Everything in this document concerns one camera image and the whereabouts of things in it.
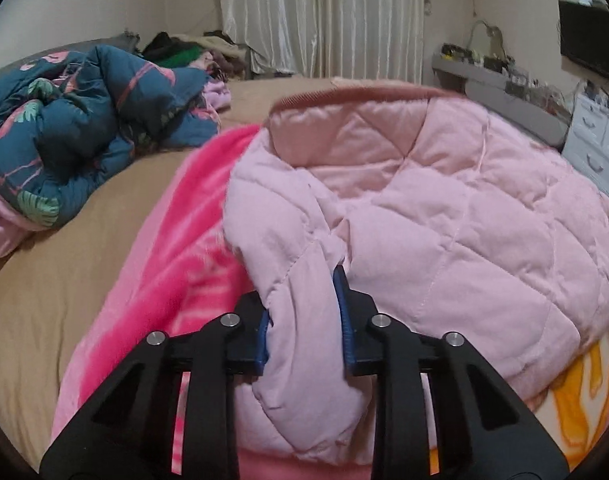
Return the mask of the black flat television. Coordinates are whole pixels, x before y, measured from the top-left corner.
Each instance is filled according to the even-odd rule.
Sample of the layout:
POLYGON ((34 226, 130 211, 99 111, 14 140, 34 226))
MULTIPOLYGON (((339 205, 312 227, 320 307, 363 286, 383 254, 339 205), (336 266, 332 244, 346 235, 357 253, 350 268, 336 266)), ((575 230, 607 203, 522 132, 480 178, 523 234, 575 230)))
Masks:
POLYGON ((609 10, 559 0, 561 55, 609 79, 609 10))

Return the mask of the white drawer cabinet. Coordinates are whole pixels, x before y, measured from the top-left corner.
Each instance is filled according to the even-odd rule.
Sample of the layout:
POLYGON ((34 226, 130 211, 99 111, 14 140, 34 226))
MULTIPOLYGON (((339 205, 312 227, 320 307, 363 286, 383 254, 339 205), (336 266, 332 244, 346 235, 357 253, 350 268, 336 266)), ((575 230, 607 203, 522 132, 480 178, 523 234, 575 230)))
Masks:
POLYGON ((609 109, 578 94, 562 155, 609 197, 609 109))

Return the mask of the pile of folded clothes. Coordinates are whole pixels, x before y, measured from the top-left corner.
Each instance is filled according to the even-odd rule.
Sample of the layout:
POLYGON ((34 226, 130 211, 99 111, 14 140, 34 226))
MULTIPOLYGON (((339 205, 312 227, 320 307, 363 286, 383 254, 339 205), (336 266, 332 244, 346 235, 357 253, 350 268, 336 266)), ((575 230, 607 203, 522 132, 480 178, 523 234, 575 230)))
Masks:
POLYGON ((170 35, 158 32, 142 50, 145 60, 166 68, 197 67, 216 80, 248 80, 252 49, 235 44, 222 30, 205 32, 202 36, 170 35))

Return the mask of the white striped curtain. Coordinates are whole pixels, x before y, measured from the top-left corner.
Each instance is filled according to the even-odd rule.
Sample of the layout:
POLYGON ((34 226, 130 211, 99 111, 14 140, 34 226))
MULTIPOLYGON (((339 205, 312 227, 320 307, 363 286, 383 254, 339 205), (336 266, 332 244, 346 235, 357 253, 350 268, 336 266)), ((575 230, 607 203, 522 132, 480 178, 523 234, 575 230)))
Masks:
POLYGON ((221 0, 221 10, 256 74, 422 79, 424 0, 221 0))

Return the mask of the grey headboard cushion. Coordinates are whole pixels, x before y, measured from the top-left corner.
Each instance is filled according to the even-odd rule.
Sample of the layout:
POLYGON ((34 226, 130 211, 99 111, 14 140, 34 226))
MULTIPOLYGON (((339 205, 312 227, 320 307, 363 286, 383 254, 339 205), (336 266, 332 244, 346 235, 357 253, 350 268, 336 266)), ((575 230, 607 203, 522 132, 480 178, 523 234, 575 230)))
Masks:
POLYGON ((12 72, 13 70, 18 70, 18 68, 20 68, 24 64, 34 62, 39 58, 42 58, 43 56, 64 51, 86 53, 92 50, 94 47, 98 46, 99 44, 108 44, 108 46, 116 47, 129 53, 134 53, 140 40, 141 37, 139 34, 137 34, 136 32, 130 32, 128 29, 126 29, 124 32, 117 36, 75 42, 74 44, 65 44, 64 46, 54 47, 41 52, 33 53, 32 55, 29 55, 26 58, 20 58, 20 60, 1 67, 0 78, 12 72))

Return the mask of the tan bed sheet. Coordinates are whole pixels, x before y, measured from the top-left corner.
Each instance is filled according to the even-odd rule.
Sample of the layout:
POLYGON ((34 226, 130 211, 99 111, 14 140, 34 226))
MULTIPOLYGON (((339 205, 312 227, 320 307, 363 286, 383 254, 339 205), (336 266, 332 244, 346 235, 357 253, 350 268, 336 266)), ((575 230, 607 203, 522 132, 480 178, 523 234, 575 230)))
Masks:
MULTIPOLYGON (((259 126, 285 96, 331 85, 301 77, 235 82, 233 106, 218 136, 259 126)), ((152 208, 197 150, 134 162, 94 192, 63 228, 33 235, 0 260, 0 427, 29 465, 40 462, 52 440, 73 350, 102 309, 152 208)))

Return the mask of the blue flamingo comforter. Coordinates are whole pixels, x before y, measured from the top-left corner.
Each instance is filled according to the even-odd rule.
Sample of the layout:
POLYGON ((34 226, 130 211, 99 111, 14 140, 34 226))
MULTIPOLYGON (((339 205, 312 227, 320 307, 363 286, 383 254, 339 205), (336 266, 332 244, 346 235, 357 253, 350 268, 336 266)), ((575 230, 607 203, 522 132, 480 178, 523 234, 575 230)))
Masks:
POLYGON ((0 78, 0 259, 59 229, 148 153, 199 148, 231 92, 197 66, 168 68, 101 44, 53 52, 0 78))

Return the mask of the pink cartoon fleece blanket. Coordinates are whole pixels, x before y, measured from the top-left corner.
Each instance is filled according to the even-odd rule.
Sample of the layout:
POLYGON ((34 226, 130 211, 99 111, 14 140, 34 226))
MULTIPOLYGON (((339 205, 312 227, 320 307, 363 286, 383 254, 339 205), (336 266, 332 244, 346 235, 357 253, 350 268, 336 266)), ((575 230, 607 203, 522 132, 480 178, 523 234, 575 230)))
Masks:
MULTIPOLYGON (((250 291, 246 271, 224 242, 222 204, 231 170, 259 129, 228 130, 178 167, 73 350, 60 385, 54 436, 148 333, 199 330, 250 291)), ((609 330, 530 406, 570 466, 579 465, 609 429, 609 330)))

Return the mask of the pink quilted jacket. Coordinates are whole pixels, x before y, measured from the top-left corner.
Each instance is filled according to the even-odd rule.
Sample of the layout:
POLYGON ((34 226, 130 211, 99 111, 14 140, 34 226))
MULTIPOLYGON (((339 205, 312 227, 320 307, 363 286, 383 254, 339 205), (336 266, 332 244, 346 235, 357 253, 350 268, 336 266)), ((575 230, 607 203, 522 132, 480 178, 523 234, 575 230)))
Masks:
POLYGON ((525 400, 609 329, 609 200, 457 94, 276 103, 232 170, 223 229, 271 318, 263 375, 235 389, 246 451, 372 460, 374 384, 344 369, 336 268, 411 330, 462 333, 525 400))

